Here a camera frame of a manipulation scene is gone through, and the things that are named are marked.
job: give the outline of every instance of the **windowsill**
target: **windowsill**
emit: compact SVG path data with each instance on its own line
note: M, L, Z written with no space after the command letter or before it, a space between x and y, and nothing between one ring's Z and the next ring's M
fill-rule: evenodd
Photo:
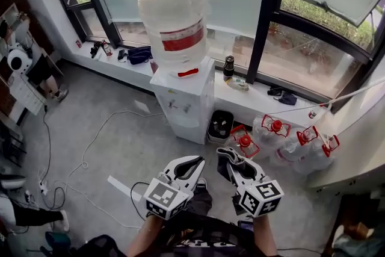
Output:
M87 67L97 72L106 73L106 70L100 69L100 65L109 64L115 66L116 69L127 73L129 78L123 78L122 74L111 74L112 77L121 79L124 82L139 86L146 90L150 90L151 86L149 81L153 76L150 63L141 63L132 65L129 61L119 62L117 55L119 50L123 48L113 49L113 56L107 57L104 51L100 48L94 59L91 58L90 50L93 43L84 42L82 47L73 52L74 55L88 58ZM110 72L114 71L113 67L108 66ZM135 80L144 80L141 85L131 82L131 78L135 76ZM250 85L249 91L240 91L229 87L223 80L223 74L220 71L215 71L215 108L224 109L234 114L235 120L246 125L252 125L254 118L257 114L263 115L265 113L277 113L280 111L291 110L294 108L301 108L311 106L314 103L303 98L297 97L297 103L295 106L285 105L277 100L274 100L272 96L267 95L267 90L270 87L261 83L254 83ZM281 113L277 115L282 120L291 123L296 126L307 126L310 123L310 119L307 116L308 112L303 110L291 111L290 113Z

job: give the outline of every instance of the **white robot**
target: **white robot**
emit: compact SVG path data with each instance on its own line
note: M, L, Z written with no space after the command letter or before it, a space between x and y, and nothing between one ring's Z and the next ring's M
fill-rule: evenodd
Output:
M271 181L258 164L232 148L218 148L217 154L218 172L236 187L233 204L238 215L247 212L258 217L277 209L284 195L277 181ZM144 193L147 210L164 220L174 217L193 198L204 166L201 156L172 160Z

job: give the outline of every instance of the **gray floor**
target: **gray floor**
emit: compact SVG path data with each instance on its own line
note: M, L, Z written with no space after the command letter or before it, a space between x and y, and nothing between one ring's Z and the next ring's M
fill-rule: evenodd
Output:
M47 176L51 190L47 196L49 204L53 201L54 188L63 185L54 182L67 181L67 175L79 165L86 146L111 113L122 110L142 112L135 101L146 104L151 113L161 112L153 96L73 65L64 64L62 69L69 95L61 104L51 106L46 116L52 141L52 161ZM48 136L43 113L27 115L22 129L28 152L22 173L28 177L26 187L43 207L37 194L38 169L42 172L48 163ZM184 155L201 155L206 159L203 176L208 180L208 190L214 198L209 215L236 222L230 198L235 189L216 172L215 146L201 146L176 138L164 116L142 118L128 113L113 116L85 154L88 169L78 169L68 183L123 224L140 226L141 219L131 201L107 182L108 177L111 175L128 187L136 181L149 182L166 163ZM279 209L269 215L277 246L321 250L334 223L339 199L306 192L304 179L289 169L272 167L264 161L261 165L271 178L278 180L285 192ZM140 194L144 190L140 186L135 188ZM120 226L71 189L68 189L63 208L69 216L69 235L75 247L95 236L108 234L122 251L126 251L137 234L137 229ZM47 229L47 226L31 227L27 234L11 236L15 255L26 256L26 248L38 249L44 245ZM282 252L282 255L311 256L311 253Z

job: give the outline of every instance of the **black pants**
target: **black pants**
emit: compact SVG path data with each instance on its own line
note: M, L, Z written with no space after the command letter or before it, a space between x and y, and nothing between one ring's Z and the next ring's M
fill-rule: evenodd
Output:
M212 207L212 197L205 188L196 188L186 211L206 216Z
M46 223L63 219L59 211L34 210L23 208L14 202L11 203L13 205L16 226L42 226Z

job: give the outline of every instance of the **person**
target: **person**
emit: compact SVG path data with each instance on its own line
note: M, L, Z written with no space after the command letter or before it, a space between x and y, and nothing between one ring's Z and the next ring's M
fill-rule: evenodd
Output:
M0 220L11 226L43 226L56 222L64 232L70 230L67 214L64 210L47 211L40 208L24 208L17 205L3 192L0 192Z
M5 42L4 56L13 48L31 51L32 66L26 74L30 81L35 85L39 85L46 96L61 102L68 94L68 90L59 90L55 78L51 74L47 59L43 55L41 48L33 41L32 37L27 34L30 20L24 13L19 13L18 19L21 23L17 26L15 31L12 31L5 20L0 24L0 37Z
M254 232L208 217L212 206L199 179L186 210L164 221L148 213L128 249L134 256L277 256L268 216L254 218Z

